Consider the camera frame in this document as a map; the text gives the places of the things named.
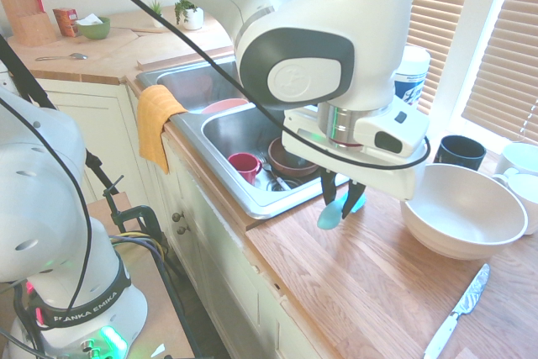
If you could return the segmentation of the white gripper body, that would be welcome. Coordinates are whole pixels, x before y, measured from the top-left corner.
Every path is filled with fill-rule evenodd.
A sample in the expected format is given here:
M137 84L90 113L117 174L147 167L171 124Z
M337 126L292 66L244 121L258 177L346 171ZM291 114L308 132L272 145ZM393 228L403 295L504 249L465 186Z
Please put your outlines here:
M285 150L319 167L375 188L398 200L410 200L421 184L426 144L408 157L394 155L373 146L345 148L332 145L319 129L317 112L311 108L295 108L284 112L284 126L299 138L282 135Z

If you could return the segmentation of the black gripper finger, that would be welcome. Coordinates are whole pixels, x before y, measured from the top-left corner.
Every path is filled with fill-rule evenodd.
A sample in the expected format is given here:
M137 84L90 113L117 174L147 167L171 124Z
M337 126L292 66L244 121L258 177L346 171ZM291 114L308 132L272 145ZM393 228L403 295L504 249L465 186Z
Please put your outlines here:
M354 180L348 182L348 193L341 211L342 219L345 219L351 213L356 213L363 207L366 202L365 190L366 186L364 184Z
M322 194L324 203L329 205L335 200L336 185L335 185L336 173L323 167L320 168L320 181L322 187Z

